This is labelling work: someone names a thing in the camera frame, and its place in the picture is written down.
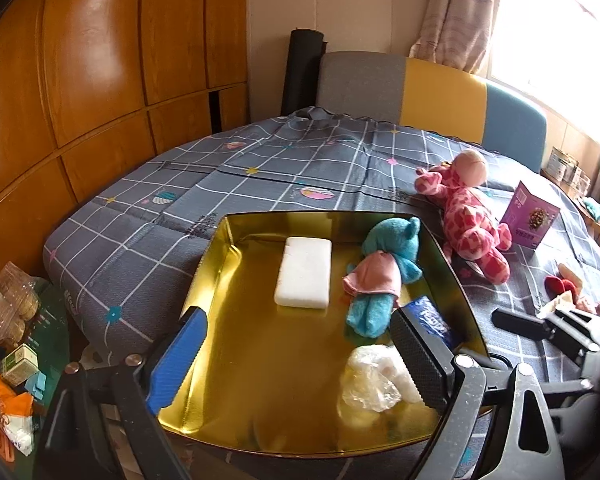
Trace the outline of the blue tissue packet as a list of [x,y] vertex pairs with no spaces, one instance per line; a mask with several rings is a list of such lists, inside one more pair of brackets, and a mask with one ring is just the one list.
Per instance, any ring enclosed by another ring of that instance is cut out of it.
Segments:
[[458,340],[451,327],[427,296],[420,296],[408,302],[405,309],[414,315],[428,334],[440,338],[450,350],[457,347]]

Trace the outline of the clear plastic bag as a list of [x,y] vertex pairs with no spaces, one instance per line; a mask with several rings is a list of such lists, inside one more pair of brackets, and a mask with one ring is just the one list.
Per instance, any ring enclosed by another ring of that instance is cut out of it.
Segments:
[[344,367],[340,385],[343,402],[358,410],[382,413],[401,401],[422,402],[414,379],[393,344],[355,348]]

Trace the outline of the gold metal tin tray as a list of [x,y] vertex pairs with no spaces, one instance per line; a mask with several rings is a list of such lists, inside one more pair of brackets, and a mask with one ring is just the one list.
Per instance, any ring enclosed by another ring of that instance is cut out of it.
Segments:
[[[439,415],[400,402],[347,422],[340,379],[363,339],[346,324],[342,280],[358,263],[376,211],[281,211],[224,217],[185,303],[208,318],[207,336],[171,405],[164,429],[232,451],[283,457],[355,456],[426,440]],[[284,308],[274,289],[286,239],[332,242],[329,305]]]

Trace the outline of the teal plush bear pink dress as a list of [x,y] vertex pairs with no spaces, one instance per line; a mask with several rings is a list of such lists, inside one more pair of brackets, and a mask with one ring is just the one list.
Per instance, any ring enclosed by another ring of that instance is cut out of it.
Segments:
[[389,218],[368,232],[363,259],[342,280],[351,297],[347,324],[358,336],[376,339],[385,333],[402,286],[422,278],[417,265],[420,220]]

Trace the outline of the white sponge block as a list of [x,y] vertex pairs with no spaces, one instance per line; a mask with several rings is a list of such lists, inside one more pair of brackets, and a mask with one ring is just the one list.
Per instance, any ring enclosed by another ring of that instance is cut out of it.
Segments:
[[286,239],[274,301],[281,307],[325,310],[330,297],[332,242],[326,238]]

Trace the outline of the cream knitted cloth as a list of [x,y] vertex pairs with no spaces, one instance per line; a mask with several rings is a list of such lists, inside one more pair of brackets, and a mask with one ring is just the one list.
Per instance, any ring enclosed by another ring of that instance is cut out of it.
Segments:
[[550,314],[555,313],[557,310],[572,309],[575,306],[576,304],[573,302],[572,292],[567,290],[566,292],[563,292],[544,304],[544,306],[536,314],[536,317],[547,318]]

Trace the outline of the wooden side desk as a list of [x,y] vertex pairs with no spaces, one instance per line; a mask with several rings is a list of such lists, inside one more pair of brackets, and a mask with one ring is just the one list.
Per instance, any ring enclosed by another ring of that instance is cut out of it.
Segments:
[[582,195],[577,188],[574,188],[567,182],[558,181],[544,169],[540,171],[540,175],[556,184],[570,198],[580,212],[588,234],[600,245],[600,205],[592,198]]

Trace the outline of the purple cardboard box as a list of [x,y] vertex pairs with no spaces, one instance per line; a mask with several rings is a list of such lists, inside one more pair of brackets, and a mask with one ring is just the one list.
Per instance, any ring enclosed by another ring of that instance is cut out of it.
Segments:
[[550,182],[521,180],[510,199],[502,222],[509,227],[515,244],[536,249],[560,211],[558,196]]

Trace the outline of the green glass side table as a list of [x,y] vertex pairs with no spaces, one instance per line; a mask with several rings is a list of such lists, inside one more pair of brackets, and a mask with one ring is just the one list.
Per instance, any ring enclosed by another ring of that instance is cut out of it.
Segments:
[[[39,278],[34,290],[40,307],[27,322],[23,342],[38,358],[38,374],[17,386],[15,392],[29,393],[33,398],[30,429],[31,443],[36,445],[59,378],[69,362],[69,327],[58,289]],[[34,453],[24,455],[15,447],[0,424],[0,479],[31,479],[34,459]]]

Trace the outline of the pink giraffe plush toy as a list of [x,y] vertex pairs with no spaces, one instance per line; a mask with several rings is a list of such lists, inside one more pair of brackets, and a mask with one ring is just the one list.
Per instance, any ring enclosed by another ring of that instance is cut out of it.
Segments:
[[510,277],[504,252],[513,243],[509,226],[498,222],[479,188],[486,183],[486,160],[475,150],[460,152],[452,162],[418,168],[415,191],[442,209],[445,258],[473,263],[493,285]]

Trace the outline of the small white green box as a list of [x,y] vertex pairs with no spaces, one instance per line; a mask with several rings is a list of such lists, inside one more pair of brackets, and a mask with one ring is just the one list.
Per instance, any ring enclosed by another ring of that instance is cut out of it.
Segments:
[[1,378],[12,387],[21,385],[37,372],[38,356],[27,344],[20,344],[1,360]]

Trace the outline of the clear plastic food container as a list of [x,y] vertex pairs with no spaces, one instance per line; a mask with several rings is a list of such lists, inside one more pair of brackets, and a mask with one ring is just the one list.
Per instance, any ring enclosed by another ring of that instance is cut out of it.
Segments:
[[0,344],[18,346],[40,305],[35,279],[15,263],[6,263],[0,272]]

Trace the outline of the orange snack packet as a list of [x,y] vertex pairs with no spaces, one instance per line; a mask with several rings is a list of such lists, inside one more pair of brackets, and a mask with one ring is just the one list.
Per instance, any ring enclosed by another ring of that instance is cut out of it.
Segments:
[[16,460],[16,452],[29,456],[34,445],[33,398],[15,393],[0,377],[0,457]]

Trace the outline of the grey yellow blue headboard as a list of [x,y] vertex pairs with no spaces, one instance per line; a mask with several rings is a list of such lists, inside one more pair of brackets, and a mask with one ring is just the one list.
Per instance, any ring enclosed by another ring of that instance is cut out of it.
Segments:
[[539,107],[449,66],[397,54],[330,52],[322,58],[317,104],[479,144],[541,170],[547,121]]

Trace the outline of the pink patterned curtain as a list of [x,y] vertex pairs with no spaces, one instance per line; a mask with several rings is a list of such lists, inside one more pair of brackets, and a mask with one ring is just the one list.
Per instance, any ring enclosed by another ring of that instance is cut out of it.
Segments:
[[429,0],[411,58],[478,73],[500,0]]

